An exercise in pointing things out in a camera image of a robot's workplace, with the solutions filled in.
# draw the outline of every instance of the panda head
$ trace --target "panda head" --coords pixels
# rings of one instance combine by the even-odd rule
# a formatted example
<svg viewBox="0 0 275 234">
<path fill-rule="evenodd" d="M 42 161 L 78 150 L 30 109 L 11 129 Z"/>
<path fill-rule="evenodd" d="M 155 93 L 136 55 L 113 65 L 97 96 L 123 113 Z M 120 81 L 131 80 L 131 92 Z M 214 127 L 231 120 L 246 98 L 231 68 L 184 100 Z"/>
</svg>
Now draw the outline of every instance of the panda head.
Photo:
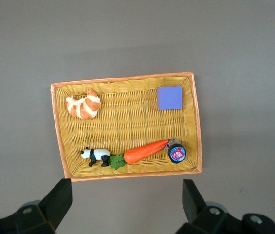
<svg viewBox="0 0 275 234">
<path fill-rule="evenodd" d="M 85 150 L 81 150 L 81 158 L 89 158 L 90 157 L 90 149 L 85 147 Z"/>
</svg>

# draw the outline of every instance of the blue block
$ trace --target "blue block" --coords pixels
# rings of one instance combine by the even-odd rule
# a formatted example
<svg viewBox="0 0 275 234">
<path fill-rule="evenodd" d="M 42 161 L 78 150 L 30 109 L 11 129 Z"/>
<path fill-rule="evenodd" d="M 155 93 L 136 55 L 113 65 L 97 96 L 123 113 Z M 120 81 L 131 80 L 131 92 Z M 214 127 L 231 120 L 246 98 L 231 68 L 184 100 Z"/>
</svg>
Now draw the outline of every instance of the blue block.
<svg viewBox="0 0 275 234">
<path fill-rule="evenodd" d="M 173 110 L 182 108 L 182 87 L 157 88 L 157 102 L 160 110 Z"/>
</svg>

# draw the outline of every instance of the basket rim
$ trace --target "basket rim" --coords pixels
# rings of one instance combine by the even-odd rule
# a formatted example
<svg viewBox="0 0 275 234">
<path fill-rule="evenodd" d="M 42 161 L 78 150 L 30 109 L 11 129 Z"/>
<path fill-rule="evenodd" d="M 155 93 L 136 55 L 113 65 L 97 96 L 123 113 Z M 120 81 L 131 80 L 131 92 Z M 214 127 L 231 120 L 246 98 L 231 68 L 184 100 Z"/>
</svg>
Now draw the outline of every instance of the basket rim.
<svg viewBox="0 0 275 234">
<path fill-rule="evenodd" d="M 162 77 L 188 77 L 190 81 L 190 89 L 193 96 L 195 121 L 196 121 L 196 136 L 197 136 L 197 167 L 182 170 L 182 171 L 162 171 L 162 172 L 148 172 L 148 173 L 129 173 L 129 174 L 115 174 L 115 175 L 99 175 L 99 176 L 84 176 L 75 177 L 71 176 L 68 163 L 66 160 L 64 144 L 61 137 L 61 129 L 59 126 L 59 113 L 57 111 L 57 97 L 56 89 L 62 88 L 67 85 L 81 85 L 81 84 L 93 84 L 93 83 L 111 83 L 111 82 L 124 82 L 128 80 L 142 80 L 147 78 L 162 78 Z M 54 115 L 55 129 L 57 135 L 57 141 L 59 145 L 59 153 L 64 169 L 65 178 L 70 178 L 72 182 L 84 181 L 84 180 L 96 180 L 96 179 L 110 179 L 110 178 L 127 178 L 127 177 L 144 177 L 144 176 L 168 176 L 168 175 L 182 175 L 189 173 L 201 173 L 202 172 L 202 143 L 201 143 L 201 127 L 200 127 L 200 114 L 198 108 L 197 92 L 194 74 L 190 71 L 188 72 L 174 72 L 174 73 L 160 73 L 160 74 L 148 74 L 130 77 L 116 77 L 116 78 L 98 78 L 98 79 L 88 79 L 88 80 L 76 80 L 76 81 L 66 81 L 51 84 L 51 101 L 52 110 Z"/>
</svg>

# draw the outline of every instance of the panda leg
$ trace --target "panda leg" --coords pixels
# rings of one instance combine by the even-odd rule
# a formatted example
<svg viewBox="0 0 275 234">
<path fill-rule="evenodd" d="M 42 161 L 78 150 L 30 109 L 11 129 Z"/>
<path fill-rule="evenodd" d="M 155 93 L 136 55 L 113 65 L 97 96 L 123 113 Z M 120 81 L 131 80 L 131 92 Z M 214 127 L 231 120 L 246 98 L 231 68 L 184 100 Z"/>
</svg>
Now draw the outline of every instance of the panda leg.
<svg viewBox="0 0 275 234">
<path fill-rule="evenodd" d="M 95 163 L 96 163 L 96 158 L 95 158 L 95 155 L 94 155 L 94 150 L 91 150 L 90 151 L 90 163 L 89 163 L 89 167 L 93 166 Z"/>
<path fill-rule="evenodd" d="M 110 158 L 110 156 L 108 156 L 108 155 L 101 156 L 101 159 L 103 160 L 102 167 L 108 167 L 109 166 L 109 163 L 108 163 L 109 158 Z"/>
</svg>

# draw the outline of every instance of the orange carrot body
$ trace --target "orange carrot body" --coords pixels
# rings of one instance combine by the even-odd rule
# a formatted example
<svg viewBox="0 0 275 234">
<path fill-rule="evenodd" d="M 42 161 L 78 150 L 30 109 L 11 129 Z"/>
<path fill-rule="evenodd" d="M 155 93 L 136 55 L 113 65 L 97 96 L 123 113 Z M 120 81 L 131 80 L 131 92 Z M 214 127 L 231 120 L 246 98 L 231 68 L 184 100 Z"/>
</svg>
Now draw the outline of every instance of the orange carrot body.
<svg viewBox="0 0 275 234">
<path fill-rule="evenodd" d="M 128 150 L 124 153 L 123 159 L 126 163 L 133 164 L 160 151 L 168 144 L 168 141 L 169 140 L 161 140 L 136 149 Z"/>
</svg>

